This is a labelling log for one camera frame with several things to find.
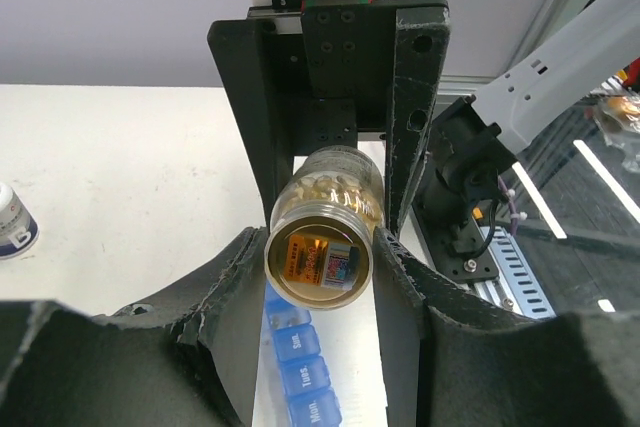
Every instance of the pill organizer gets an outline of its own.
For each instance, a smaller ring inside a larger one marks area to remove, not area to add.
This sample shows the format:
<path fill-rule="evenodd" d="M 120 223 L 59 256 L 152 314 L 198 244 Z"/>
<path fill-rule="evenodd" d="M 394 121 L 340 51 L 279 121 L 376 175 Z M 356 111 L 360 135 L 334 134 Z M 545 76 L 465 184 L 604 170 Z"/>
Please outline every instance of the pill organizer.
<path fill-rule="evenodd" d="M 267 283 L 265 318 L 292 427 L 338 427 L 340 404 L 331 388 L 311 313 L 282 299 Z"/>

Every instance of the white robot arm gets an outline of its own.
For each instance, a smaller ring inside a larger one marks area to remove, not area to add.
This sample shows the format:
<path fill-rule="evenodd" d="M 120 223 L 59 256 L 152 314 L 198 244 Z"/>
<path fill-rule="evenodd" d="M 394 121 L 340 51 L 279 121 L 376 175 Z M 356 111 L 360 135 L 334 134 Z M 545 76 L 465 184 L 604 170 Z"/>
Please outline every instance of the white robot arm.
<path fill-rule="evenodd" d="M 507 73 L 473 107 L 517 154 L 556 117 L 640 56 L 640 0 L 596 0 Z"/>

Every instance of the white table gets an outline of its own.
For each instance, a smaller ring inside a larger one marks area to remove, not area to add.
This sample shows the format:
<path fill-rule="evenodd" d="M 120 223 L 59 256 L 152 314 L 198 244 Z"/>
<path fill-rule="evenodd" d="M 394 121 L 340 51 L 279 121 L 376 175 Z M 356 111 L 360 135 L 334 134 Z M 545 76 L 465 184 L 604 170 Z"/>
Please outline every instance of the white table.
<path fill-rule="evenodd" d="M 111 314 L 264 225 L 222 89 L 0 85 L 0 108 L 0 180 L 40 226 L 28 252 L 0 261 L 2 300 Z M 383 166 L 380 143 L 360 147 Z M 411 223 L 402 240 L 424 259 Z M 386 425 L 372 289 L 313 323 L 342 425 Z M 280 427 L 265 372 L 254 425 Z"/>

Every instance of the screw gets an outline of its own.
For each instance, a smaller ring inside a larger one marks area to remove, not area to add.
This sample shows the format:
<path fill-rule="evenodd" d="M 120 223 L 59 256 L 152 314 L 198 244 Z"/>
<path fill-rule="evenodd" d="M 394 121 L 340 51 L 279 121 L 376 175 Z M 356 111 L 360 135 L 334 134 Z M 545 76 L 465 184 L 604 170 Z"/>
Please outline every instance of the screw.
<path fill-rule="evenodd" d="M 342 12 L 342 14 L 340 14 L 340 18 L 345 24 L 350 24 L 356 19 L 356 15 L 350 10 L 345 10 L 344 12 Z"/>
<path fill-rule="evenodd" d="M 327 12 L 320 12 L 318 14 L 318 16 L 316 17 L 316 20 L 320 24 L 328 24 L 329 20 L 331 20 L 331 17 L 329 16 L 329 14 Z"/>
<path fill-rule="evenodd" d="M 464 263 L 464 270 L 467 272 L 475 272 L 478 264 L 475 260 L 469 259 Z"/>
<path fill-rule="evenodd" d="M 262 30 L 267 34 L 272 34 L 276 31 L 276 24 L 271 22 L 270 20 L 262 23 Z"/>

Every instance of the black metal bracket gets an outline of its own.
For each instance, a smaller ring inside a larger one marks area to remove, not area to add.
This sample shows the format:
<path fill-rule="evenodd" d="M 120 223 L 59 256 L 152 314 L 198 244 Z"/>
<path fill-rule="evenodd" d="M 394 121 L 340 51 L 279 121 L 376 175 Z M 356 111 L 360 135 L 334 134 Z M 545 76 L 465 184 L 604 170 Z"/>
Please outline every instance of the black metal bracket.
<path fill-rule="evenodd" d="M 442 275 L 458 284 L 492 280 L 500 275 L 488 250 L 473 259 L 473 268 L 463 254 L 477 250 L 484 241 L 474 221 L 467 222 L 462 227 L 442 228 L 431 225 L 425 220 L 426 214 L 420 199 L 414 203 L 414 212 L 434 266 Z"/>
<path fill-rule="evenodd" d="M 208 36 L 267 223 L 294 156 L 355 145 L 357 132 L 383 132 L 385 212 L 397 232 L 424 169 L 449 40 L 447 4 L 309 0 L 299 19 L 290 14 L 287 20 L 299 25 L 287 33 L 274 11 L 270 18 L 215 22 Z"/>
<path fill-rule="evenodd" d="M 436 268 L 459 283 L 499 275 L 488 251 L 477 257 L 484 238 L 471 211 L 482 200 L 506 201 L 498 174 L 515 162 L 497 140 L 499 127 L 486 126 L 473 110 L 474 100 L 460 98 L 434 119 L 427 166 L 413 202 Z M 473 266 L 468 264 L 472 257 L 477 257 Z"/>

